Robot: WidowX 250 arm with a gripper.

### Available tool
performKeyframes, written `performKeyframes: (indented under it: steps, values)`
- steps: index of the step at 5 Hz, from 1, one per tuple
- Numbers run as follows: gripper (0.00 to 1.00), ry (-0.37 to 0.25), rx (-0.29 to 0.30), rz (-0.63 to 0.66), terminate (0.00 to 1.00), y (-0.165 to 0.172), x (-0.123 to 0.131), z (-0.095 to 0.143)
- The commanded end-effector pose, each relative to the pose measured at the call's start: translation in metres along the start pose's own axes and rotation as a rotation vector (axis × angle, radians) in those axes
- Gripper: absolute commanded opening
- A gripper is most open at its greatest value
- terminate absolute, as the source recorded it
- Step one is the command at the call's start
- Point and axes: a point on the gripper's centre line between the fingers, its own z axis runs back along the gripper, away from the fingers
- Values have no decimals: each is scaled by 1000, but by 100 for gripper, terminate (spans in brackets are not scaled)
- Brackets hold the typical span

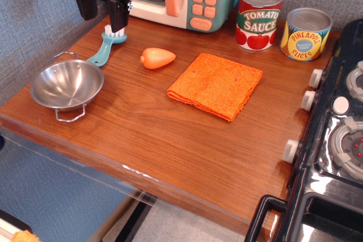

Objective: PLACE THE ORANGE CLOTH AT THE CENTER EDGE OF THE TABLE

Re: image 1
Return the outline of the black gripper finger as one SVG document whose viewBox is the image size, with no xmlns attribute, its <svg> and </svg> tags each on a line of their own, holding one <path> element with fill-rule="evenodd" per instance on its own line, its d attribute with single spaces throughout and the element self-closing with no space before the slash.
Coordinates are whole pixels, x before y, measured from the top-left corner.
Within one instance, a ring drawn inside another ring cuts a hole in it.
<svg viewBox="0 0 363 242">
<path fill-rule="evenodd" d="M 113 33 L 125 28 L 129 21 L 130 0 L 110 0 L 109 1 L 109 17 L 111 29 Z"/>
<path fill-rule="evenodd" d="M 81 17 L 85 20 L 91 20 L 98 14 L 96 0 L 76 0 Z"/>
</svg>

